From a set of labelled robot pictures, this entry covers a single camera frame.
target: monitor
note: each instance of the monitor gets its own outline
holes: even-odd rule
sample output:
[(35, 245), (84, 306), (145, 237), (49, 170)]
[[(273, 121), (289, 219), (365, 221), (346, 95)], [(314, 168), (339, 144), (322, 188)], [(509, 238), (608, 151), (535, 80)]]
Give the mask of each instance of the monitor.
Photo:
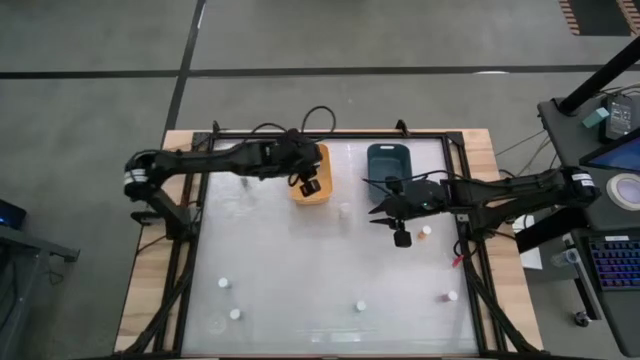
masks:
[(582, 157), (580, 165), (640, 173), (640, 128)]

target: dark teal container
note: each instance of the dark teal container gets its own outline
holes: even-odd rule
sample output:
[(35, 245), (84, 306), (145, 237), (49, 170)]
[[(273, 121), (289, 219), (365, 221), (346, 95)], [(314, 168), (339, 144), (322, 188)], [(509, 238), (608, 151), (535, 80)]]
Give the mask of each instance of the dark teal container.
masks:
[[(411, 153), (400, 144), (373, 144), (367, 149), (369, 179), (385, 180), (388, 176), (404, 179), (412, 176)], [(386, 189), (385, 184), (378, 184)], [(369, 185), (369, 199), (375, 204), (384, 200), (385, 193)]]

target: black pole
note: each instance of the black pole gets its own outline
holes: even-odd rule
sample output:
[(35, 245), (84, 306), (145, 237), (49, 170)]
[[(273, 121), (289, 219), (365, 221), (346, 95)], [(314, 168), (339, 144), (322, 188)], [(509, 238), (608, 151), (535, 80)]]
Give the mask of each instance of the black pole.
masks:
[(558, 110), (565, 115), (571, 114), (638, 60), (640, 60), (640, 37), (635, 38), (613, 59), (609, 60), (600, 70), (596, 71), (587, 81), (567, 96), (558, 105)]

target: white bottle cap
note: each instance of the white bottle cap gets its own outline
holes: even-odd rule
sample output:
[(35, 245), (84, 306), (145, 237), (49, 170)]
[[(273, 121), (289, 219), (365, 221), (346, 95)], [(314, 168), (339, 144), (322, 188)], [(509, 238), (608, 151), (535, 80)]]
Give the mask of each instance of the white bottle cap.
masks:
[(218, 280), (218, 286), (222, 289), (228, 289), (231, 287), (231, 283), (227, 278), (220, 278), (220, 280)]
[(449, 291), (446, 295), (446, 299), (448, 301), (456, 301), (458, 300), (458, 293), (455, 291)]
[(242, 316), (242, 311), (240, 309), (233, 309), (229, 312), (229, 317), (231, 320), (238, 320)]
[(367, 303), (360, 300), (356, 303), (356, 310), (358, 310), (358, 312), (362, 312), (367, 310)]

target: small white object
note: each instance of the small white object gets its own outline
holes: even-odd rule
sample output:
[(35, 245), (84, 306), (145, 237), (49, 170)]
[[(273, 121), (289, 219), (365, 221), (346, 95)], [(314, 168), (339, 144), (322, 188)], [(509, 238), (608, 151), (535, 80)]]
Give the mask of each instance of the small white object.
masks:
[(448, 293), (442, 295), (442, 300), (444, 301), (457, 301), (458, 293), (455, 291), (449, 291)]
[(422, 230), (420, 230), (420, 233), (418, 234), (418, 239), (420, 240), (424, 240), (427, 238), (427, 236), (429, 236), (429, 234), (431, 234), (433, 230), (431, 230), (431, 226), (429, 225), (425, 225), (422, 227)]
[(624, 173), (612, 177), (607, 182), (607, 194), (625, 210), (640, 210), (640, 176)]
[(340, 215), (340, 219), (348, 218), (349, 214), (351, 213), (351, 205), (349, 205), (349, 203), (340, 204), (338, 212), (339, 212), (339, 215)]
[(228, 289), (231, 287), (231, 283), (229, 282), (229, 279), (227, 278), (220, 278), (220, 280), (218, 280), (218, 286), (221, 289)]
[(367, 310), (367, 303), (360, 300), (356, 303), (356, 310), (358, 310), (358, 312), (363, 312), (365, 310)]
[(240, 309), (233, 309), (229, 312), (229, 317), (231, 320), (238, 320), (242, 316), (242, 311)]

